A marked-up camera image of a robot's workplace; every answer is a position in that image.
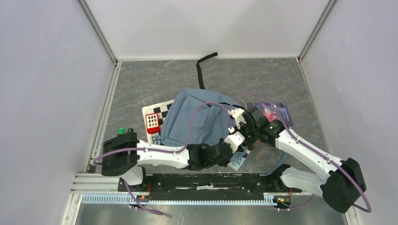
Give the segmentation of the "purple galaxy cover book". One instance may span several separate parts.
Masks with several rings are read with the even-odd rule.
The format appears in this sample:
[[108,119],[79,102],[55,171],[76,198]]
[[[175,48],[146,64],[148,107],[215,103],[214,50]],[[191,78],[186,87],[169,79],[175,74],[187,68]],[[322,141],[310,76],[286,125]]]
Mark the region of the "purple galaxy cover book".
[[245,103],[245,106],[246,108],[256,106],[270,122],[275,119],[279,119],[279,116],[281,116],[288,127],[294,127],[290,112],[283,103],[274,102],[271,104],[269,102],[248,102]]

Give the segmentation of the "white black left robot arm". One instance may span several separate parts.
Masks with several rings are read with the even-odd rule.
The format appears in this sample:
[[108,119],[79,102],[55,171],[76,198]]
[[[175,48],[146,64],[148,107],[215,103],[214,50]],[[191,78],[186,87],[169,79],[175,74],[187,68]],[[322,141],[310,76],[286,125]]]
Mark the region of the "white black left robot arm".
[[201,171],[214,165],[227,166],[237,150],[229,137],[213,146],[170,147],[139,140],[136,133],[128,132],[105,141],[102,155],[93,162],[101,165],[101,175],[119,177],[136,191],[142,191],[147,186],[143,165]]

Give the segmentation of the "blue grey backpack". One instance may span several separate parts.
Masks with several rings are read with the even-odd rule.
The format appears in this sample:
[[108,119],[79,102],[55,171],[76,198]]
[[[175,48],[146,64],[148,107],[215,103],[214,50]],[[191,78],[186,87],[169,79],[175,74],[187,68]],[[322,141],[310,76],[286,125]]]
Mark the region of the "blue grey backpack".
[[230,124],[225,109],[245,107],[238,103],[231,104],[232,98],[206,90],[203,83],[200,63],[217,56],[212,53],[197,61],[199,88],[185,88],[174,99],[161,127],[162,144],[165,146],[183,146],[189,144],[217,144],[226,137]]

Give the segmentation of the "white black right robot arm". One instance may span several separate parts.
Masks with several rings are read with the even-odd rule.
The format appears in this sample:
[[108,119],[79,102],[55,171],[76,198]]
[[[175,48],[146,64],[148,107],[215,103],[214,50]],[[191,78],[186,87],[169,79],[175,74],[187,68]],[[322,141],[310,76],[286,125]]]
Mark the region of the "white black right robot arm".
[[268,119],[253,106],[247,110],[230,110],[239,131],[246,142],[260,140],[287,153],[306,165],[312,172],[304,172],[289,165],[279,166],[272,174],[271,186],[276,191],[287,187],[297,188],[322,197],[325,203],[339,213],[363,198],[365,212],[371,212],[364,195],[367,187],[359,163],[349,157],[343,160],[324,152],[300,137],[285,122]]

